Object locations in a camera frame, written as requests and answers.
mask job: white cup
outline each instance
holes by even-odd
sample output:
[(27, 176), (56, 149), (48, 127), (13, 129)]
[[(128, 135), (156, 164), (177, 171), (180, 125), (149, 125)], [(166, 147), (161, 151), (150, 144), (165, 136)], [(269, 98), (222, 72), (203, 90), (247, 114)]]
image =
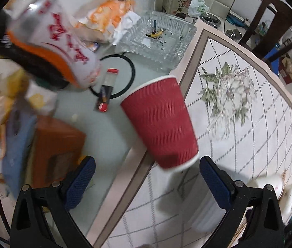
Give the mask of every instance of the white cup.
[(278, 174), (268, 175), (264, 177), (259, 177), (254, 180), (250, 180), (247, 186), (256, 187), (256, 188), (264, 188), (267, 184), (270, 184), (274, 187), (275, 194), (279, 199), (282, 191), (284, 189), (284, 181), (282, 177)]

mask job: floral tablecloth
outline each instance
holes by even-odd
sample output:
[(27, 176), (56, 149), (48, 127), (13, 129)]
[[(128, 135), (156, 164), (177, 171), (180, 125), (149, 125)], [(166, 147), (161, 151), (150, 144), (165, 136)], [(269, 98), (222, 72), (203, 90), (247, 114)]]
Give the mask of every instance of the floral tablecloth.
[[(201, 156), (241, 180), (285, 172), (292, 184), (292, 97), (265, 64), (206, 29), (180, 83)], [(175, 174), (154, 164), (102, 248), (201, 247), (210, 232), (195, 232), (181, 215), (198, 175), (198, 163)]]

